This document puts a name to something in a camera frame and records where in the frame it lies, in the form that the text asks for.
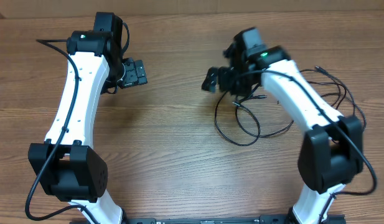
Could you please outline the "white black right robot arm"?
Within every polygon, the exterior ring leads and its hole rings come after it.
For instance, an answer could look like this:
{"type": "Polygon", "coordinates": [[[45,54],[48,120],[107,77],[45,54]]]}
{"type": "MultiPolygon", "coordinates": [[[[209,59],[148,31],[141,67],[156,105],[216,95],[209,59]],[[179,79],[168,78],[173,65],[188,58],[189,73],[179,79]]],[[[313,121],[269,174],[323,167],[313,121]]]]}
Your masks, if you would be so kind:
{"type": "Polygon", "coordinates": [[[229,67],[212,67],[202,84],[205,91],[220,90],[240,97],[236,105],[253,97],[261,86],[283,106],[303,133],[297,162],[304,182],[298,201],[284,216],[285,223],[341,223],[343,217],[327,212],[336,196],[363,170],[363,130],[356,116],[345,117],[330,106],[304,79],[296,63],[280,47],[260,46],[239,51],[230,47],[224,56],[229,67]]]}

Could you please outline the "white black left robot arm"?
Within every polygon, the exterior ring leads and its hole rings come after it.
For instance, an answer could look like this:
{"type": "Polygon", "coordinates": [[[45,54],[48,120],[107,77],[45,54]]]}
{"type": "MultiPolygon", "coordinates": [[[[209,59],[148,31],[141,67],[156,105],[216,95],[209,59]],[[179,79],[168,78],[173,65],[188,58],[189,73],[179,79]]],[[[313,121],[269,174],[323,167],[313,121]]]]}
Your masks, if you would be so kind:
{"type": "Polygon", "coordinates": [[[42,221],[77,209],[88,223],[127,223],[123,208],[108,193],[108,166],[93,149],[93,128],[102,94],[147,82],[142,61],[123,58],[128,46],[122,32],[106,28],[75,31],[67,49],[40,39],[67,58],[67,79],[59,108],[42,143],[29,146],[28,160],[36,174],[24,205],[28,219],[42,221]],[[44,216],[31,213],[37,186],[68,206],[44,216]]]}

